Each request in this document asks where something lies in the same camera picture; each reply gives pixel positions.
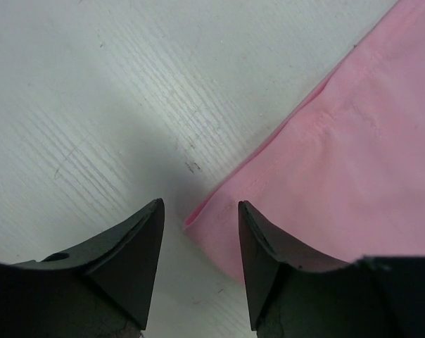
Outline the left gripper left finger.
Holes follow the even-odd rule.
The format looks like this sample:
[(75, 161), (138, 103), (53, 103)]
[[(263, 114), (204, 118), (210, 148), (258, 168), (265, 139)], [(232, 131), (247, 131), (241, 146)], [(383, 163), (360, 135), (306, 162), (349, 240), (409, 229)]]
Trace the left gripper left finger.
[(163, 239), (156, 199), (125, 221), (42, 261), (0, 263), (0, 337), (138, 337)]

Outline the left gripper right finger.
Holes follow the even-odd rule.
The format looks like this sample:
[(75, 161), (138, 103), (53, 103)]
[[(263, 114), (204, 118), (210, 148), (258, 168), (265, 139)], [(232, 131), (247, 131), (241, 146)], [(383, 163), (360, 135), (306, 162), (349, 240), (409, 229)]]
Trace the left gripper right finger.
[(346, 263), (239, 210), (250, 326), (259, 337), (425, 337), (425, 257)]

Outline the pink t shirt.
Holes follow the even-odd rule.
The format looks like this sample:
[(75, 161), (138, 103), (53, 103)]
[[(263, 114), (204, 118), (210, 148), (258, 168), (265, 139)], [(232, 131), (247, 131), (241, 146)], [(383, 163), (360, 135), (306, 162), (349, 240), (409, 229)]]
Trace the pink t shirt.
[(425, 1), (399, 1), (187, 219), (243, 280), (238, 204), (333, 259), (425, 256)]

